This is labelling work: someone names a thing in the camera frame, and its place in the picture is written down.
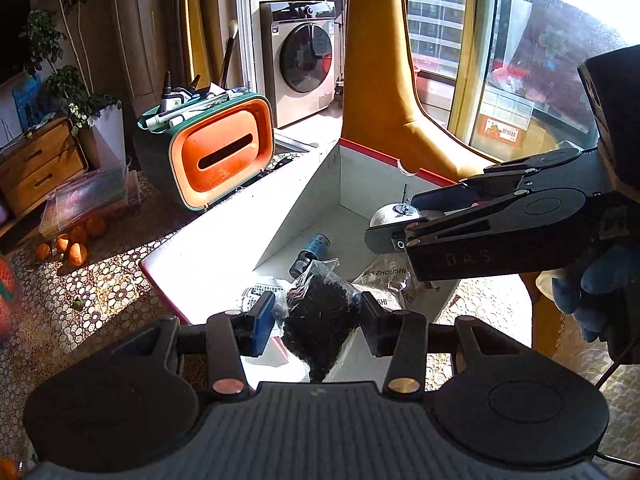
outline washing machine door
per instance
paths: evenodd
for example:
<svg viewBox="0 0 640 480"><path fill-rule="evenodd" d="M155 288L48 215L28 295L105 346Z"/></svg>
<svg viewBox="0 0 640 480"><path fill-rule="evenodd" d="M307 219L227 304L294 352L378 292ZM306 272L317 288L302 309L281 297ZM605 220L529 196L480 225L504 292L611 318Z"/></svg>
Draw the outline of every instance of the washing machine door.
<svg viewBox="0 0 640 480"><path fill-rule="evenodd" d="M306 93L318 88L331 68L331 38L316 23L294 28L282 42L280 73L295 92Z"/></svg>

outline wooden cabinet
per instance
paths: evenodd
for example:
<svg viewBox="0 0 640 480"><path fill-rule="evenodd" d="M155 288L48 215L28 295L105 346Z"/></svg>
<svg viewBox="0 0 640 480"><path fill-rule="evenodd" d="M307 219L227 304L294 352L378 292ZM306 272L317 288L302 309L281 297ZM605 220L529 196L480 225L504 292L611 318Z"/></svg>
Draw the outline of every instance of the wooden cabinet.
<svg viewBox="0 0 640 480"><path fill-rule="evenodd" d="M84 156L67 118L58 118L25 135L0 154L0 191L19 220L57 186L86 171ZM0 235L11 227L0 227Z"/></svg>

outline television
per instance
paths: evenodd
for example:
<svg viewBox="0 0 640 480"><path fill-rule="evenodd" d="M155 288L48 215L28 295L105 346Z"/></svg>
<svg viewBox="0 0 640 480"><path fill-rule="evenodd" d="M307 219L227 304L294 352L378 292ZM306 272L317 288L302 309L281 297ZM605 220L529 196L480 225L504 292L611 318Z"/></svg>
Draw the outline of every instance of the television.
<svg viewBox="0 0 640 480"><path fill-rule="evenodd" d="M29 40L19 38L31 10L30 0L0 0L0 84L22 71L29 60Z"/></svg>

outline blue glove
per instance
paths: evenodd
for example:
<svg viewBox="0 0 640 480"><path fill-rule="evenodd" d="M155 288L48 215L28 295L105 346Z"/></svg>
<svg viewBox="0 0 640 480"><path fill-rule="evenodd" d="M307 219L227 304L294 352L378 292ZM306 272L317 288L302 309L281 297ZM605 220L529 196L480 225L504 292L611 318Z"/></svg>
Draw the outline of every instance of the blue glove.
<svg viewBox="0 0 640 480"><path fill-rule="evenodd" d="M620 243L606 251L585 270L580 286L589 294L607 294L623 288L629 280L640 278L640 245ZM595 341L607 323L605 305L580 298L577 284L552 278L551 290L559 310L572 314L580 326L582 338Z"/></svg>

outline washing machine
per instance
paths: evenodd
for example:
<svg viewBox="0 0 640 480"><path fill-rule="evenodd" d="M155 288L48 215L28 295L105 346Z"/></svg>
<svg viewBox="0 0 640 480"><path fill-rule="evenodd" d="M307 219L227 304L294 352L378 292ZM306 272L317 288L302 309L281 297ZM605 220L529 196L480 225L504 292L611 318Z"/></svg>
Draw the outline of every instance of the washing machine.
<svg viewBox="0 0 640 480"><path fill-rule="evenodd" d="M279 128L334 98L333 2L260 4L265 94Z"/></svg>

